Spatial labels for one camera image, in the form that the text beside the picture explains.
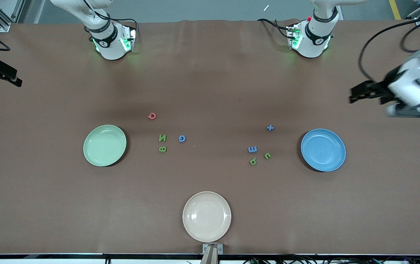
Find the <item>brown table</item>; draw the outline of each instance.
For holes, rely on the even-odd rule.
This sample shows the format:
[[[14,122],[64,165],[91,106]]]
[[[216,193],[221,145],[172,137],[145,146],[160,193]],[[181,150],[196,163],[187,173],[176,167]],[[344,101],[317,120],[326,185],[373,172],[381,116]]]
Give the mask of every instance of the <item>brown table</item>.
[[[347,100],[365,80],[361,46],[394,23],[341,21],[317,59],[261,22],[150,23],[118,61],[94,51],[83,25],[12,25],[0,59],[24,83],[0,81],[0,252],[200,251],[182,209],[209,190],[232,209],[226,253],[420,254],[420,119]],[[409,28],[371,44],[373,76],[408,56],[398,43]],[[420,30],[408,46],[420,47]],[[129,138],[106,168],[82,153],[103,124]],[[346,144],[337,171],[301,161],[300,138],[314,128]]]

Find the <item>yellow tape strip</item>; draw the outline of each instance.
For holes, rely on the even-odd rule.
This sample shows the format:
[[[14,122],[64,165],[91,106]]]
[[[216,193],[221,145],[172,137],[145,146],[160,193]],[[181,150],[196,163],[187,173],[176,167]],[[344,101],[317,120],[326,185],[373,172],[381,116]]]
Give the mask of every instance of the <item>yellow tape strip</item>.
[[[391,6],[391,10],[393,10],[394,19],[401,20],[401,14],[399,14],[399,10],[397,9],[396,1],[389,0],[389,5]]]

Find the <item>green plate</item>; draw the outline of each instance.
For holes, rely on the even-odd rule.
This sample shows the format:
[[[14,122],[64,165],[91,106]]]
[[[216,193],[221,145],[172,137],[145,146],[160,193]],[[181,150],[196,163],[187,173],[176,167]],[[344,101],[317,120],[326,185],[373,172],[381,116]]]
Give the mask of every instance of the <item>green plate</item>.
[[[114,125],[96,127],[86,137],[83,154],[86,160],[99,167],[109,166],[118,161],[125,152],[127,138]]]

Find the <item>white plate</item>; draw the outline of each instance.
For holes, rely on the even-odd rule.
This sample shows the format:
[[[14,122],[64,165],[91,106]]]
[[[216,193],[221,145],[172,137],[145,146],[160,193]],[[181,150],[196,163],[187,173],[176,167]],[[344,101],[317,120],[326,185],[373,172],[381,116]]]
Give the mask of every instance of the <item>white plate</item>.
[[[230,206],[220,194],[199,192],[185,204],[182,222],[193,239],[213,242],[224,236],[230,228]]]

